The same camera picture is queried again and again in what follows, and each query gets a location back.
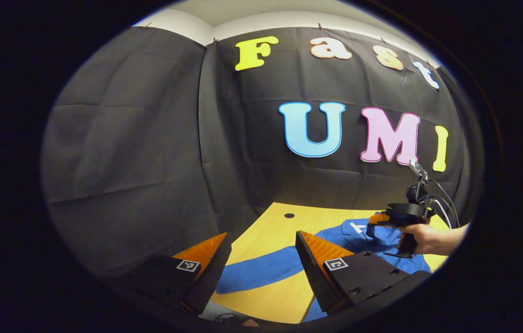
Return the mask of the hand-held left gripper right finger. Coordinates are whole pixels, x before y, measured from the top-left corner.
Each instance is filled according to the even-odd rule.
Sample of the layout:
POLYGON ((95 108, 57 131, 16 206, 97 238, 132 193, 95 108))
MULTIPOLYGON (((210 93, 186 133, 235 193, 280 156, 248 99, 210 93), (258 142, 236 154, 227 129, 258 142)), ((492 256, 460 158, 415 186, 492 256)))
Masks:
POLYGON ((427 271, 409 274, 373 252, 352 253, 303 230, 297 231, 295 247, 315 299, 327 315, 349 308, 373 314, 431 276, 427 271))

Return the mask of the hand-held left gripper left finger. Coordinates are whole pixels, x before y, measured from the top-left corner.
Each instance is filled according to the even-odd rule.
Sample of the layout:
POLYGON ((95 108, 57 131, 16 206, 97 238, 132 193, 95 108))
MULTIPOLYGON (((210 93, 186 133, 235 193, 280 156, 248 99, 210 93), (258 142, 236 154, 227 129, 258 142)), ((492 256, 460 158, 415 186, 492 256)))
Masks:
POLYGON ((153 314, 200 315, 209 303, 231 252, 227 233, 173 256, 155 256, 113 278, 113 289, 153 314))

